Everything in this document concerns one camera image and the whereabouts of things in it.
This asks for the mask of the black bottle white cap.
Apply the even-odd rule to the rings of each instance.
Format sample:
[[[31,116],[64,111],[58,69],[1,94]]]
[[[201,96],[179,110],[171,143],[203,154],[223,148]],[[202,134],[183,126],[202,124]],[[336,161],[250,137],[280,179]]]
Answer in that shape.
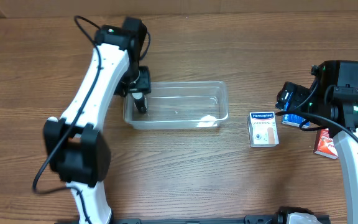
[[[143,93],[132,93],[134,104],[140,114],[147,112],[147,99]]]

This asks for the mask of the blue medicine box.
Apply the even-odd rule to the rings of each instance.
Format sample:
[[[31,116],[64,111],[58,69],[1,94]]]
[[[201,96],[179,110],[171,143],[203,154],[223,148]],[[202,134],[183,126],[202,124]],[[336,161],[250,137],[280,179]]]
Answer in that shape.
[[[289,103],[287,102],[287,103],[285,103],[285,106],[284,106],[283,110],[287,111],[288,107],[289,107]],[[289,126],[295,126],[295,127],[299,128],[299,125],[304,121],[305,121],[304,118],[302,118],[300,116],[297,116],[295,114],[285,114],[285,115],[282,116],[281,123],[289,125]],[[308,128],[309,126],[310,126],[310,122],[307,122],[307,123],[304,123],[302,128]]]

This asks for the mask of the white Hansaplast plaster box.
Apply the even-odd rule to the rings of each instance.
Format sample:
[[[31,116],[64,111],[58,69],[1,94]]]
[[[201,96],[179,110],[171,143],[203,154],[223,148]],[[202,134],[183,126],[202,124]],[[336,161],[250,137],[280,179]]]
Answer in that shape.
[[[251,112],[247,117],[251,147],[274,147],[279,144],[275,113]]]

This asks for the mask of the red medicine box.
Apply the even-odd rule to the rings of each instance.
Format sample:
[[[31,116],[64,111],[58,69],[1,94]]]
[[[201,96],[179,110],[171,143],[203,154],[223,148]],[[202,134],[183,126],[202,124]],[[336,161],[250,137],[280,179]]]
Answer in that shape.
[[[328,128],[317,131],[313,152],[317,155],[328,157],[330,159],[338,158],[333,139],[329,137]]]

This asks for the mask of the orange bottle white cap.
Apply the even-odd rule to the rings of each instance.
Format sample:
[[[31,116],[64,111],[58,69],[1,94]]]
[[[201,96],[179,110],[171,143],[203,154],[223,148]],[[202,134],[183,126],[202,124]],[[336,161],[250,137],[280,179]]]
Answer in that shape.
[[[53,122],[58,122],[58,118],[53,117],[53,116],[49,117],[47,120],[48,121],[53,121]]]

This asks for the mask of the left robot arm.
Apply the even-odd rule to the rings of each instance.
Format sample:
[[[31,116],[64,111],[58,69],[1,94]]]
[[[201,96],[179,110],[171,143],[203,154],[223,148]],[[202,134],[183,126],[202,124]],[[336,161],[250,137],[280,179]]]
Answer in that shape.
[[[112,223],[104,180],[111,163],[111,151],[103,137],[104,120],[113,96],[129,96],[138,112],[147,112],[146,96],[151,92],[148,67],[139,62],[150,44],[146,25],[132,17],[121,27],[96,26],[95,35],[85,36],[93,46],[88,71],[69,107],[60,118],[44,124],[47,158],[36,174],[32,190],[46,167],[59,175],[69,190],[80,215],[78,223]]]

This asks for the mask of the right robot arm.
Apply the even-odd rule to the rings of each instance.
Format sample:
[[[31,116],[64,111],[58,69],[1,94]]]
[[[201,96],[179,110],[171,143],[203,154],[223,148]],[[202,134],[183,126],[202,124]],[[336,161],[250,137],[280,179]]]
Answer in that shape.
[[[284,83],[277,115],[295,114],[328,129],[341,163],[347,222],[358,223],[358,61],[328,60],[310,73],[310,88]]]

